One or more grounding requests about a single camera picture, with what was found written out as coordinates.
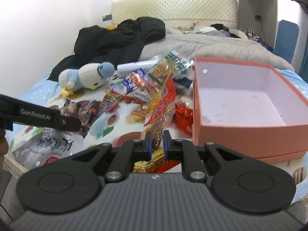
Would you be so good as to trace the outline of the person left hand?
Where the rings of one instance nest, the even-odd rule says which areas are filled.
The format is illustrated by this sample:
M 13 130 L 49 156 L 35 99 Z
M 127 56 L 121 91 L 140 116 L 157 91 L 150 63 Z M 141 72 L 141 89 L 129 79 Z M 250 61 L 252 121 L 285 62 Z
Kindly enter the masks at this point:
M 9 146 L 5 137 L 5 130 L 1 129 L 0 133 L 0 169 L 2 169 L 4 164 L 4 156 L 7 154 Z

